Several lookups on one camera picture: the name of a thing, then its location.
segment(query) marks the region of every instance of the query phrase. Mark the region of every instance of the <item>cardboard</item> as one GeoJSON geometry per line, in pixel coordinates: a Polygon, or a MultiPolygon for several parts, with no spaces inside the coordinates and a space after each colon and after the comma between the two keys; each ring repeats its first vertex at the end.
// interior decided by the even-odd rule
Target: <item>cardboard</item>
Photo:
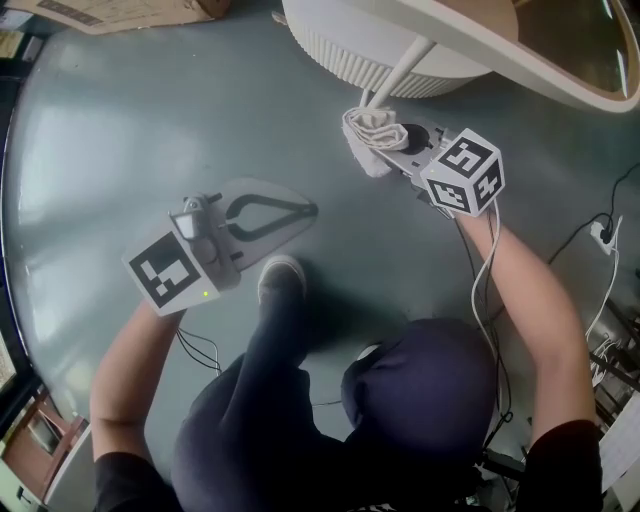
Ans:
{"type": "Polygon", "coordinates": [[[4,7],[64,23],[87,34],[182,25],[220,18],[230,0],[7,0],[4,7]]]}

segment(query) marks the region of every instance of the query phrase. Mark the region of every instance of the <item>wooden furniture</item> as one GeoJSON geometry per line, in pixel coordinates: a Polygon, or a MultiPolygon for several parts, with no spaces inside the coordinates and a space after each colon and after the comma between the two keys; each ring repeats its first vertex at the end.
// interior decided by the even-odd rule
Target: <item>wooden furniture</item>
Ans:
{"type": "Polygon", "coordinates": [[[84,419],[77,417],[68,423],[47,404],[48,393],[40,393],[16,425],[7,441],[2,460],[22,484],[39,500],[44,497],[65,457],[81,434],[84,419]],[[60,441],[54,452],[48,453],[33,437],[29,424],[48,420],[58,430],[60,441]]]}

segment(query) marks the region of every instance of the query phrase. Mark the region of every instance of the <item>person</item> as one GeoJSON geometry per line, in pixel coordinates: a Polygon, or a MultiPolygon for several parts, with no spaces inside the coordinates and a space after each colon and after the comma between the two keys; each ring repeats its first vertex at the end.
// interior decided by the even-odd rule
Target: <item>person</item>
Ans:
{"type": "MultiPolygon", "coordinates": [[[[483,258],[487,214],[459,222],[483,258]]],[[[518,510],[602,508],[599,431],[583,328],[548,266],[503,228],[492,274],[536,370],[531,449],[518,510]]],[[[193,403],[178,435],[173,490],[154,469],[144,425],[183,313],[143,303],[104,357],[91,392],[99,511],[458,510],[495,405],[496,367],[477,329],[411,322],[355,361],[341,442],[313,423],[306,280],[271,259],[258,284],[260,322],[246,353],[193,403]]]]}

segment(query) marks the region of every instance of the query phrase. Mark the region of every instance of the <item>power outlet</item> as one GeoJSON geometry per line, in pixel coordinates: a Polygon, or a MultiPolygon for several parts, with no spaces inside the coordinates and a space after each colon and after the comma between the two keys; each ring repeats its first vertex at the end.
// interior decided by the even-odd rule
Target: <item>power outlet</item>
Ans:
{"type": "Polygon", "coordinates": [[[603,231],[604,231],[604,226],[600,222],[596,221],[593,224],[591,224],[591,236],[598,244],[598,247],[602,249],[602,252],[604,252],[607,256],[611,256],[611,250],[613,249],[613,242],[615,241],[615,236],[612,236],[609,243],[605,244],[602,241],[603,231]]]}

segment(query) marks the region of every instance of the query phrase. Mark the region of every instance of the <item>fiducial marker cube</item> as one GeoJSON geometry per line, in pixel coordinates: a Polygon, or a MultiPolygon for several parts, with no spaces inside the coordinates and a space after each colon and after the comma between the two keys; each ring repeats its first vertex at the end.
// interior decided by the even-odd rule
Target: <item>fiducial marker cube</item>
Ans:
{"type": "Polygon", "coordinates": [[[465,129],[420,172],[420,178],[434,205],[477,217],[504,188],[502,155],[465,129]]]}

